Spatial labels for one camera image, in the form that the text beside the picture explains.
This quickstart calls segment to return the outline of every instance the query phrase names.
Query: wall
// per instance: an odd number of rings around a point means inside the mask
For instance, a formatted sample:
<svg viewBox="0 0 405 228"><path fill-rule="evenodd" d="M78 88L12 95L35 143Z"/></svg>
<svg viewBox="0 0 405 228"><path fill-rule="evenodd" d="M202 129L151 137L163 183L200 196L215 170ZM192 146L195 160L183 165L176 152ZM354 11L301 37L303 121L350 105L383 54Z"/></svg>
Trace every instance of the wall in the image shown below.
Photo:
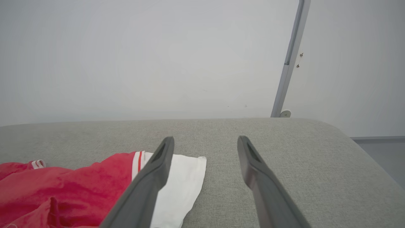
<svg viewBox="0 0 405 228"><path fill-rule="evenodd" d="M312 0L283 109L351 137L405 136L405 1Z"/></svg>
<svg viewBox="0 0 405 228"><path fill-rule="evenodd" d="M270 116L297 6L2 1L0 126Z"/></svg>

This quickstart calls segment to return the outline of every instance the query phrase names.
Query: white cloth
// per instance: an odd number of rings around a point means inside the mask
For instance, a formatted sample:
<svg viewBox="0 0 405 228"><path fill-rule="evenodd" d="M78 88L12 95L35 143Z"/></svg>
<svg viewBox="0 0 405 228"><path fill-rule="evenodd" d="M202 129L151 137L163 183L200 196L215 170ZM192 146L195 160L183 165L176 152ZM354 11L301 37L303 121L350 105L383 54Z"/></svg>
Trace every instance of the white cloth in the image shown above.
<svg viewBox="0 0 405 228"><path fill-rule="evenodd" d="M132 180L153 153L136 152L132 162ZM159 191L151 228L180 228L200 194L207 166L206 157L173 155L166 185Z"/></svg>

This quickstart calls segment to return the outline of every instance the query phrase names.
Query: white wall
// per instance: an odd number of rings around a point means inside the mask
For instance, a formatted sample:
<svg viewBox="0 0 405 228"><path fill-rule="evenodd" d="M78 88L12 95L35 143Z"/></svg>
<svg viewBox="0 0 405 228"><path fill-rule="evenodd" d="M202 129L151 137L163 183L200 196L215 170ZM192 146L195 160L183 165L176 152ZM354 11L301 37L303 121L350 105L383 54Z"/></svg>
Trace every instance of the white wall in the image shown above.
<svg viewBox="0 0 405 228"><path fill-rule="evenodd" d="M298 0L0 2L0 126L270 116Z"/></svg>
<svg viewBox="0 0 405 228"><path fill-rule="evenodd" d="M405 1L312 0L283 109L351 137L405 136Z"/></svg>

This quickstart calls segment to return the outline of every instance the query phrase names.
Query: gray fabric surface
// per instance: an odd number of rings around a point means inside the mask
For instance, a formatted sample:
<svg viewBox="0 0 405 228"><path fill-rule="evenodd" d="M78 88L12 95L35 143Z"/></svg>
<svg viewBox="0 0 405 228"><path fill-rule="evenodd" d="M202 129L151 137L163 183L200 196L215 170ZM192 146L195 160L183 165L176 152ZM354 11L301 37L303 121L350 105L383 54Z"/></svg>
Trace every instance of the gray fabric surface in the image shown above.
<svg viewBox="0 0 405 228"><path fill-rule="evenodd" d="M258 227L244 184L237 137L250 138L314 228L404 227L405 191L340 130L293 118L43 123L0 127L1 162L43 159L79 168L114 153L154 152L174 136L175 153L207 157L201 193L183 227Z"/></svg>

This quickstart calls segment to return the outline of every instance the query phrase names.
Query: red stripe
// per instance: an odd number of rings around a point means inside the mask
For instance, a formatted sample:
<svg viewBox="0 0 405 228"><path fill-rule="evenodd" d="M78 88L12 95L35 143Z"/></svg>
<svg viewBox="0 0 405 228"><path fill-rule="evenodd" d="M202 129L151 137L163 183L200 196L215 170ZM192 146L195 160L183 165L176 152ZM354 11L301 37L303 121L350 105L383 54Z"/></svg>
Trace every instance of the red stripe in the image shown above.
<svg viewBox="0 0 405 228"><path fill-rule="evenodd" d="M139 153L139 159L138 159L138 172L141 170L141 157L142 157L142 151Z"/></svg>

